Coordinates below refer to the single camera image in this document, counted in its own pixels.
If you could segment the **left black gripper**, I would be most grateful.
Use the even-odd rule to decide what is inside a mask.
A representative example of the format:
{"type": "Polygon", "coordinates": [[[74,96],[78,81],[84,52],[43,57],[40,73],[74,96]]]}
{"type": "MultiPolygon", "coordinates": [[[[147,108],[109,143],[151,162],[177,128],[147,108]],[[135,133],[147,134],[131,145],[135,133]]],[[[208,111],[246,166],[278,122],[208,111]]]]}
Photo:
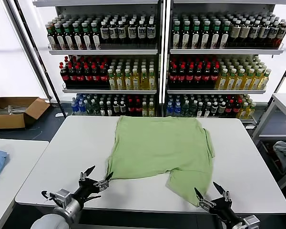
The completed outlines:
{"type": "Polygon", "coordinates": [[[101,195],[91,196],[91,194],[98,194],[109,187],[113,172],[111,172],[104,180],[97,182],[96,180],[89,178],[89,175],[94,169],[95,166],[92,166],[85,172],[80,173],[79,188],[72,195],[79,204],[84,204],[92,199],[100,198],[101,195]]]}

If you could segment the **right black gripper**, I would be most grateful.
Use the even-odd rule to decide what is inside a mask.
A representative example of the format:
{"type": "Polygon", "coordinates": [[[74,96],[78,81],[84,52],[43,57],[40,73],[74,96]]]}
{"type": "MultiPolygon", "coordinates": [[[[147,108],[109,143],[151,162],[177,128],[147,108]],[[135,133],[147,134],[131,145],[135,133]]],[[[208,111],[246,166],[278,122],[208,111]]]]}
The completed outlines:
{"type": "Polygon", "coordinates": [[[230,192],[225,190],[221,185],[213,182],[216,190],[223,196],[221,198],[209,201],[203,197],[197,188],[194,188],[198,199],[198,206],[211,214],[217,215],[226,225],[237,225],[242,223],[242,219],[238,217],[231,209],[232,201],[226,201],[230,198],[230,192]]]}

